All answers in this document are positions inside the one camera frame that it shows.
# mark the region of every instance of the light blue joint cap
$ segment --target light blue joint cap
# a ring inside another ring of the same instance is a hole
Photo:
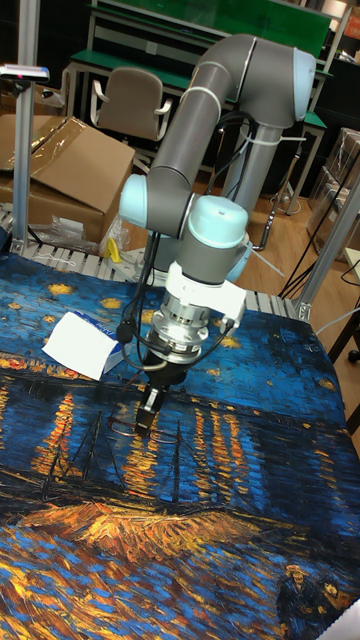
[[[230,282],[235,282],[235,280],[238,279],[239,275],[242,273],[242,271],[245,269],[246,267],[246,263],[250,257],[251,251],[253,248],[253,244],[252,242],[249,241],[245,252],[242,254],[240,260],[238,260],[238,262],[236,263],[236,265],[231,269],[231,271],[229,271],[229,273],[226,276],[226,280],[229,280]]]
[[[303,120],[314,82],[316,60],[305,51],[294,49],[294,108],[296,120]]]
[[[120,196],[119,214],[123,220],[146,229],[147,185],[145,176],[134,173],[126,180]]]
[[[218,196],[201,196],[189,216],[190,233],[206,246],[236,247],[244,237],[248,215],[240,205]]]

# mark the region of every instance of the table leg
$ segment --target table leg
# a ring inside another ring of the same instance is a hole
[[[349,433],[352,436],[355,433],[356,429],[360,427],[360,404],[356,407],[355,411],[351,414],[346,424],[349,429]]]

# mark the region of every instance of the gray arm segment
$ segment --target gray arm segment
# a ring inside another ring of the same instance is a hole
[[[221,108],[234,94],[240,96],[241,109],[261,125],[260,137],[280,139],[282,130],[295,122],[294,49],[239,34],[224,38],[200,59],[147,176],[149,229],[178,237],[190,191]],[[250,214],[275,149],[276,146],[254,145],[251,150],[251,171],[257,166],[252,196],[247,193],[243,202],[239,193],[236,199]],[[261,150],[264,153],[259,164]]]

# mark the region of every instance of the open cardboard box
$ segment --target open cardboard box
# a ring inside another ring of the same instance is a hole
[[[0,118],[0,202],[12,202],[15,117]],[[135,151],[75,118],[34,116],[29,223],[82,223],[99,243],[113,221]]]

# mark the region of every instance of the metal frame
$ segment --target metal frame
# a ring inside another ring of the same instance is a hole
[[[36,65],[40,0],[21,0],[18,63]],[[11,251],[22,254],[27,243],[30,159],[35,85],[21,93],[16,105],[13,240]]]
[[[306,319],[310,313],[311,303],[318,293],[322,281],[334,262],[338,251],[343,246],[360,208],[360,174],[343,206],[333,230],[317,259],[310,278],[306,282],[301,295],[295,301],[295,310],[300,320]]]

